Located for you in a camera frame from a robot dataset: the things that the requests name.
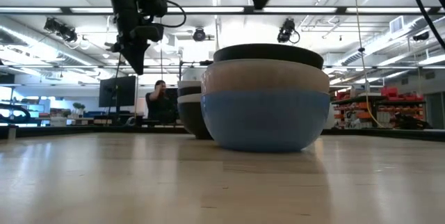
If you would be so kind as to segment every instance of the ceiling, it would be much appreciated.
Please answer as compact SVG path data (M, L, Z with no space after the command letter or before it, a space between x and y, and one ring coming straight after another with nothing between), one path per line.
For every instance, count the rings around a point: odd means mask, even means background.
M181 6L251 6L251 0L171 0ZM404 6L416 7L415 0L357 0L359 6ZM425 7L441 6L438 0L422 0ZM92 6L107 7L111 6L110 0L0 0L0 6ZM355 0L270 0L268 6L350 6L355 7ZM70 56L77 56L82 60L88 58L89 63L94 65L116 65L118 55L106 51L105 42L114 42L117 29L112 23L112 18L101 15L0 15L5 17L4 20L10 20L14 24L32 30L27 36L34 40L41 40L39 44L48 44L55 49L71 49ZM43 29L45 21L48 17L55 17L59 22L75 27L76 32L87 41L66 46L63 41L55 35L47 35ZM211 54L219 47L226 47L235 44L249 42L267 42L276 43L279 27L288 17L294 19L300 32L301 40L296 45L315 51L325 58L327 65L339 65L342 59L348 53L353 53L359 47L359 30L357 25L357 17L352 15L341 16L325 16L325 15L189 15L184 26L178 29L165 29L165 36L162 44L155 47L154 43L145 54L146 65L158 65L162 61L164 65L178 65L179 59L184 61L203 61L211 58ZM360 32L362 41L373 41L373 39L384 35L389 31L389 23L396 19L397 15L378 15L378 16L360 16ZM412 21L416 17L406 17L405 20ZM181 15L167 15L162 18L163 24L178 24L182 21ZM191 40L191 34L197 27L204 28L205 32L210 35L217 34L218 44L215 40L206 42L194 42ZM408 44L407 34L397 41L391 42L387 47L377 49L366 57L367 65L377 65L381 60L386 60L400 54L419 48L425 50L426 45L434 45L434 39L426 42L411 42ZM175 73L175 68L156 68L145 70L146 72L170 72ZM1 71L7 72L7 68L1 68ZM114 73L113 70L105 70L102 72L101 79L109 78ZM132 70L125 69L121 71L121 75L131 74ZM350 71L327 71L336 79L341 77L357 76L356 73Z

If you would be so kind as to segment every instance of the man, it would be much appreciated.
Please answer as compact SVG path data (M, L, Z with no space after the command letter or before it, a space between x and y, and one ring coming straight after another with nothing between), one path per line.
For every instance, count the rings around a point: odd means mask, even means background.
M159 80L154 84L154 92L145 95L148 118L162 124L174 123L177 117L175 103L166 95L166 89L165 81Z

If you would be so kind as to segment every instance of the bowl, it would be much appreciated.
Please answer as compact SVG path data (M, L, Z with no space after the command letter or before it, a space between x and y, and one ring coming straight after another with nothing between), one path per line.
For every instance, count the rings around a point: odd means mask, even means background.
M327 93L302 89L222 91L203 95L207 129L223 148L295 152L320 135L329 111Z
M300 88L329 92L329 77L321 70L289 61L232 60L208 66L202 75L202 94L228 90Z
M184 128L196 139L211 140L201 111L201 94L178 97L178 113Z
M184 95L200 94L201 81L178 81L178 97Z
M213 55L214 62L238 59L271 59L291 61L323 68L323 57L301 47L292 47L279 44L244 44L225 47Z

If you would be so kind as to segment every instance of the blue bowl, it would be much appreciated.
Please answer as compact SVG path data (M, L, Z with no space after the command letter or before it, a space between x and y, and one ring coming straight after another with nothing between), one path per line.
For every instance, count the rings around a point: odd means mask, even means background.
M321 134L328 94L298 89L222 91L201 97L204 121L223 148L295 152Z

